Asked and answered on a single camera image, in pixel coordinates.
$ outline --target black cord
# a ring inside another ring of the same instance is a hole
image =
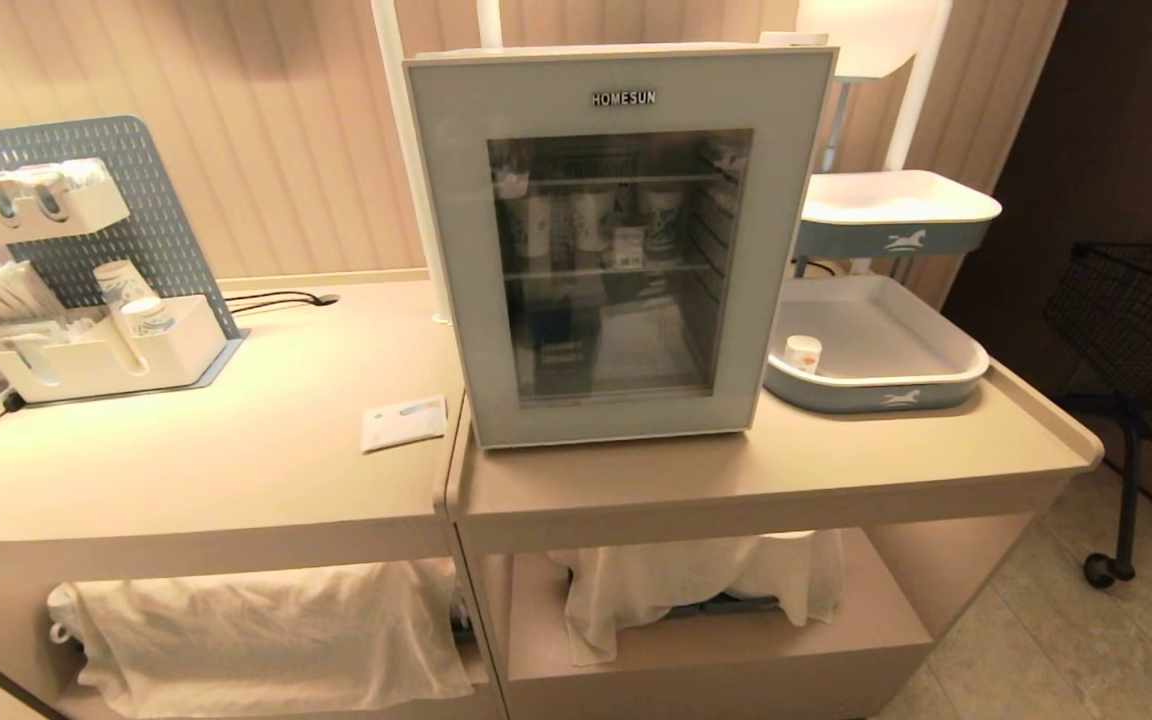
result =
[[[302,297],[285,297],[283,300],[271,300],[270,302],[257,302],[255,305],[243,305],[234,306],[230,309],[230,313],[238,314],[245,313],[248,310],[259,310],[262,306],[271,305],[314,305],[314,306],[327,306],[334,305],[340,301],[339,295],[324,295],[317,296],[311,291],[301,290],[280,290],[280,291],[259,291],[256,295],[238,295],[236,297],[227,297],[225,302],[238,302],[242,300],[262,300],[262,297],[278,297],[279,295],[300,295]]]

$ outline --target fridge door frame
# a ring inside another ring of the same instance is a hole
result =
[[[750,427],[783,270],[799,228],[835,47],[662,46],[404,61],[453,321],[484,447]],[[654,90],[654,104],[593,93]],[[523,407],[506,309],[488,141],[753,129],[727,274],[713,392]]]

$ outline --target paneled wall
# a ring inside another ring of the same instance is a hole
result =
[[[408,53],[477,44],[473,0],[399,0]],[[502,0],[508,45],[752,41],[796,1]],[[909,167],[996,181],[1064,0],[957,0]],[[908,68],[854,92],[877,169]],[[221,276],[422,265],[366,0],[0,0],[0,126],[146,119]],[[939,301],[955,259],[924,262]]]

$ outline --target white pole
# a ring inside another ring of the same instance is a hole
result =
[[[909,85],[905,85],[905,96],[900,101],[896,127],[892,129],[892,142],[887,146],[887,158],[882,160],[885,170],[905,168],[909,146],[914,143],[914,129],[918,127],[923,103],[927,100],[927,88],[932,85],[932,70],[937,68],[937,55],[941,54],[941,40],[945,38],[945,29],[950,24],[952,9],[954,0],[941,0],[935,8],[935,18],[932,20],[932,31],[929,32],[927,40],[918,48],[918,54],[914,55]]]
[[[412,119],[411,101],[407,96],[407,78],[403,77],[403,38],[397,32],[397,10],[394,9],[394,0],[371,0],[371,18],[376,23],[376,37],[380,40],[380,59],[385,65],[385,83],[389,86],[394,124],[397,126],[397,144],[402,147],[403,165],[407,167],[407,187],[411,191],[412,205],[416,206],[416,230],[420,234],[429,279],[434,286],[434,320],[452,323],[444,257],[435,240],[434,210],[425,190],[427,187],[425,165],[420,162],[420,147],[416,142],[416,120]]]
[[[500,35],[500,0],[477,0],[479,3],[479,45],[486,50],[503,46]]]

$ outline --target tiled floor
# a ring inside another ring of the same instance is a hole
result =
[[[1152,502],[1137,579],[1102,592],[1082,573],[1114,551],[1119,487],[1107,465],[1070,483],[876,720],[1152,720]]]

